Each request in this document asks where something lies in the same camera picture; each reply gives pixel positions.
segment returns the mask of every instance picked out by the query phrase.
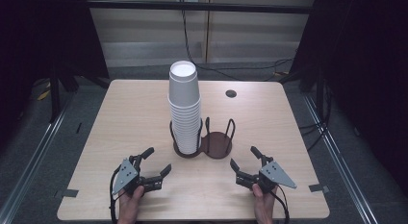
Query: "gray wall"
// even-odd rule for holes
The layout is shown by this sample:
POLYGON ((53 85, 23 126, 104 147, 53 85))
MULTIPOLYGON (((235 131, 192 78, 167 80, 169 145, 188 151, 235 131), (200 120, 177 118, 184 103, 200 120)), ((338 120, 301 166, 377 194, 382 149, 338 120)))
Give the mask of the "gray wall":
MULTIPOLYGON (((175 1, 175 0, 137 0, 175 1)), ((312 6, 314 0, 199 0, 227 4, 312 6)), ((187 59, 178 11, 91 9, 108 67, 187 59)), ((186 12, 196 62, 274 62, 292 58, 308 15, 186 12)))

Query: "metal frame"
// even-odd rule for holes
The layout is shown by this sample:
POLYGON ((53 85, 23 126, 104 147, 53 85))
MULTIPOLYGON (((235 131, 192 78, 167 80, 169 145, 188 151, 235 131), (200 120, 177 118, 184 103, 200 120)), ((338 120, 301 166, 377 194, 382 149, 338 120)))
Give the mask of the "metal frame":
MULTIPOLYGON (((318 112, 316 110, 316 105, 312 97, 305 96, 304 99, 305 99, 306 105, 315 123, 320 124, 321 120, 319 118, 318 112)), ((375 215, 371 209, 369 201, 367 200, 363 191, 360 189, 353 175, 351 174, 351 171, 348 168, 348 165, 342 156, 342 152, 340 151, 339 147, 337 146, 336 142, 331 136, 329 130, 327 129, 326 131, 324 131, 325 128, 322 126, 318 126, 318 130, 320 134, 322 135, 322 138, 324 140, 324 143, 326 144, 327 150, 329 151, 334 164, 339 170, 339 173, 342 176, 343 182, 345 186, 347 187, 348 192, 350 193, 351 199, 353 200, 354 205, 356 206, 357 211, 360 213, 361 218, 363 219, 364 223, 378 224, 378 221, 375 218, 375 215)))
POLYGON ((115 1, 115 0, 39 1, 38 5, 47 8, 85 7, 94 9, 268 12, 268 13, 296 13, 296 14, 309 14, 314 11, 312 7, 298 7, 298 6, 240 5, 240 4, 160 2, 160 1, 155 2, 115 1))
POLYGON ((53 123, 50 123, 48 125, 48 128, 44 136, 39 142, 36 152, 28 162, 27 167, 25 168, 23 174, 19 178, 13 191, 10 193, 9 197, 7 198, 3 207, 1 208, 0 223, 2 224, 12 223, 14 216, 17 213, 17 210, 21 202, 23 201, 24 196, 26 195, 31 182, 36 176, 39 166, 42 163, 42 160, 44 159, 55 134, 58 132, 61 124, 63 123, 66 111, 68 110, 73 97, 74 93, 70 93, 69 98, 67 99, 67 102, 65 103, 60 114, 56 117, 53 123))

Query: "black curtain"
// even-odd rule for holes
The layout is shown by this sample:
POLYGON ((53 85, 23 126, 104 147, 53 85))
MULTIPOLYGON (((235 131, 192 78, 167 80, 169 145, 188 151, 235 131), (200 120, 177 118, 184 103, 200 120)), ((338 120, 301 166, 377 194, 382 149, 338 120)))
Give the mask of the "black curtain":
POLYGON ((374 155, 408 194, 408 0, 317 0, 291 71, 319 69, 374 155))
POLYGON ((44 6, 38 1, 0 0, 1 146, 13 131, 33 82, 48 78, 52 65, 61 76, 109 78, 89 9, 44 6))

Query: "wooden table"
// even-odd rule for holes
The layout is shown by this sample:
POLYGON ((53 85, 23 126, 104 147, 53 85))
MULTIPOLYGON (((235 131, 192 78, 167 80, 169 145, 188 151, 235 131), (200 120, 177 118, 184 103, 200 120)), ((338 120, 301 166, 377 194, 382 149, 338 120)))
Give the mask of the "wooden table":
MULTIPOLYGON (((225 132, 228 120, 237 125, 231 154, 214 160, 201 153, 179 157, 169 132, 168 81, 115 80, 93 124, 69 189, 58 210, 61 220, 109 220, 109 182, 122 159, 153 146, 155 153, 142 161, 141 175, 151 177, 172 164, 162 190, 141 199, 139 220, 250 220, 254 219, 253 194, 235 184, 233 158, 241 170, 258 173, 261 162, 252 145, 275 160, 297 184, 285 190, 291 218, 324 218, 329 210, 305 145, 297 129, 285 91, 278 83, 199 82, 201 117, 211 118, 211 131, 225 132), (235 98, 225 95, 228 89, 235 98)), ((274 218, 284 218, 276 202, 274 218)))

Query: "stack of white cups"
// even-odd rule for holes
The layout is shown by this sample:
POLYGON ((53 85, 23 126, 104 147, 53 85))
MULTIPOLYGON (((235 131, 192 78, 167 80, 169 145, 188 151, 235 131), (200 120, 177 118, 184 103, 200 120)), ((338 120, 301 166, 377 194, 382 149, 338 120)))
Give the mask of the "stack of white cups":
POLYGON ((191 62, 180 61, 170 68, 168 102, 171 110, 172 131, 179 151, 193 154, 201 126, 201 102, 197 72, 191 62))

